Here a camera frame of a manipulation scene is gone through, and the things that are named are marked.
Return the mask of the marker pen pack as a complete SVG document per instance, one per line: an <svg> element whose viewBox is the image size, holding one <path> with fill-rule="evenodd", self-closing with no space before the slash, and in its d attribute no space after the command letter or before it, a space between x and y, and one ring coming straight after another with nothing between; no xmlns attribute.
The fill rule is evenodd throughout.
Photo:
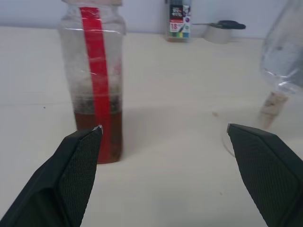
<svg viewBox="0 0 303 227"><path fill-rule="evenodd" d="M185 43L191 34L192 0L165 0L166 39Z"/></svg>

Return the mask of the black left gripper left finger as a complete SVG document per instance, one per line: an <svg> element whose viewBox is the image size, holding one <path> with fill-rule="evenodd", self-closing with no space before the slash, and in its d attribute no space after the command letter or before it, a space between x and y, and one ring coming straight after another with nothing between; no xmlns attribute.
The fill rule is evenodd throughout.
<svg viewBox="0 0 303 227"><path fill-rule="evenodd" d="M101 125L65 137L31 176L0 227L80 227L94 185Z"/></svg>

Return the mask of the clear tape roll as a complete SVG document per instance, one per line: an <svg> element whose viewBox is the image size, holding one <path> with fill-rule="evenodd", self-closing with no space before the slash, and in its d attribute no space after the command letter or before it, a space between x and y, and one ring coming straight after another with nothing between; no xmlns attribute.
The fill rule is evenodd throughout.
<svg viewBox="0 0 303 227"><path fill-rule="evenodd" d="M208 25L203 38L214 44L227 44L232 38L232 29L223 29Z"/></svg>

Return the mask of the clear plastic bottle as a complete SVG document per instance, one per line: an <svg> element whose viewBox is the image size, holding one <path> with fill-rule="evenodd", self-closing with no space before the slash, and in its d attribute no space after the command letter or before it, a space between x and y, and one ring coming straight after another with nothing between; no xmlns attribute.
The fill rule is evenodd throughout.
<svg viewBox="0 0 303 227"><path fill-rule="evenodd" d="M222 113L221 140L235 156L227 133L231 123L303 143L303 0L288 0L263 45L260 74L269 84L265 96Z"/></svg>

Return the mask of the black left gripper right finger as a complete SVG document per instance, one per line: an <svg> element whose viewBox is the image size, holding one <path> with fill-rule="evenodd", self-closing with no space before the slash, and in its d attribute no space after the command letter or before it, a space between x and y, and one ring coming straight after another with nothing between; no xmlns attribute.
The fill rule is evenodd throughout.
<svg viewBox="0 0 303 227"><path fill-rule="evenodd" d="M303 160L277 135L229 124L243 183L268 227L303 227Z"/></svg>

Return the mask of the clear bottle with red label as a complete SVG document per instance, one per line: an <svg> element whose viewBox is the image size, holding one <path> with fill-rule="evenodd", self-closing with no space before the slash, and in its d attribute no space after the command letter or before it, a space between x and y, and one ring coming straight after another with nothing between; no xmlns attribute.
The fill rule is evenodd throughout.
<svg viewBox="0 0 303 227"><path fill-rule="evenodd" d="M101 125L98 163L120 160L122 133L122 52L126 33L118 8L122 0L62 0L59 23L65 75L78 130Z"/></svg>

